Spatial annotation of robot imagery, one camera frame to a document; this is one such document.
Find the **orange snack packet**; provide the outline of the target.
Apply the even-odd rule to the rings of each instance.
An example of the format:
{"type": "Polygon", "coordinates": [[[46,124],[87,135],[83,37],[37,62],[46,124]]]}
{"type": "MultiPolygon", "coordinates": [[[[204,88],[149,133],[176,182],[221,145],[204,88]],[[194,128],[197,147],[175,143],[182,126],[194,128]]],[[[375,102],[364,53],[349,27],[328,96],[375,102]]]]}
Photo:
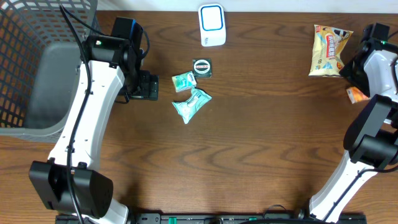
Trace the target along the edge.
{"type": "Polygon", "coordinates": [[[362,101],[368,101],[368,97],[362,93],[358,88],[352,86],[346,89],[349,100],[352,104],[359,103],[362,101]]]}

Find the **teal white tissue packet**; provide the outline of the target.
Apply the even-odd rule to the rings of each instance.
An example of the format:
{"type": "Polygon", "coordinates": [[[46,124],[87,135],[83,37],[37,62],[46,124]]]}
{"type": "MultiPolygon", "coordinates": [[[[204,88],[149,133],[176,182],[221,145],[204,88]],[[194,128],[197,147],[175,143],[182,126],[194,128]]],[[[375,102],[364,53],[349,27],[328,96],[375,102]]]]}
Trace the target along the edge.
{"type": "Polygon", "coordinates": [[[191,97],[189,99],[183,102],[173,102],[172,104],[177,110],[177,113],[182,117],[184,124],[188,124],[195,113],[211,99],[212,97],[205,91],[192,88],[191,97]]]}

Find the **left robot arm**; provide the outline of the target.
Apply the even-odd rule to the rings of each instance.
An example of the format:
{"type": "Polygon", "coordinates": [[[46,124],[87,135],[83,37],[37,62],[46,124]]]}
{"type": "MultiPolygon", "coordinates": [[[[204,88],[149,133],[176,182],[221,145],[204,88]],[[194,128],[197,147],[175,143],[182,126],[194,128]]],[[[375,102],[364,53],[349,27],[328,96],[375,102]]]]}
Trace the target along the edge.
{"type": "Polygon", "coordinates": [[[113,181],[100,174],[101,145],[118,96],[157,100],[159,77],[141,65],[147,32],[134,19],[116,18],[110,35],[79,43],[82,64],[64,129],[45,162],[34,161],[29,179],[49,210],[68,222],[129,223],[127,206],[113,197],[113,181]]]}

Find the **cream snack bag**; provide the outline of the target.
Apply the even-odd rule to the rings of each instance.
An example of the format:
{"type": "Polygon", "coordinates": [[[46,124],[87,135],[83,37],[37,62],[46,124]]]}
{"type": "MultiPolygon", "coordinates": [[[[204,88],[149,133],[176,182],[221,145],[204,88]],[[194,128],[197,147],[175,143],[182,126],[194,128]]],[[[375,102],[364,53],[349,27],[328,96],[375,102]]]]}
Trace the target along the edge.
{"type": "Polygon", "coordinates": [[[314,43],[310,77],[340,77],[344,67],[341,53],[353,31],[330,26],[314,25],[314,43]]]}

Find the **green Zam-Buk ointment box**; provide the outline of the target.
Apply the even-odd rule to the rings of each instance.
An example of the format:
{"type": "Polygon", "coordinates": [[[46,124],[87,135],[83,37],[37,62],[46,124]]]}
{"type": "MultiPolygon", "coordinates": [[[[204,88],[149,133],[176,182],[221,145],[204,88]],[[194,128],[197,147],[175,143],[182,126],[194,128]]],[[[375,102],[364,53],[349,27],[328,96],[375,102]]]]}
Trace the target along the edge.
{"type": "Polygon", "coordinates": [[[193,75],[195,78],[212,77],[212,65],[210,58],[193,59],[193,75]]]}

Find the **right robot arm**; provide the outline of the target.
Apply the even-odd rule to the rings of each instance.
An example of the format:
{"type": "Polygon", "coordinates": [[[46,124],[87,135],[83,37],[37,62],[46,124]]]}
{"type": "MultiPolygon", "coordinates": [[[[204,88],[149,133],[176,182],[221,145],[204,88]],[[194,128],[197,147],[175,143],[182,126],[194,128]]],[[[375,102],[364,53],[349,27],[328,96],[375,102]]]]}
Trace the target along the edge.
{"type": "Polygon", "coordinates": [[[343,64],[342,50],[352,31],[315,25],[311,76],[343,77],[369,98],[350,124],[338,167],[323,188],[311,197],[304,220],[338,223],[356,192],[378,173],[397,170],[397,46],[389,43],[389,26],[366,26],[355,56],[343,64]]]}

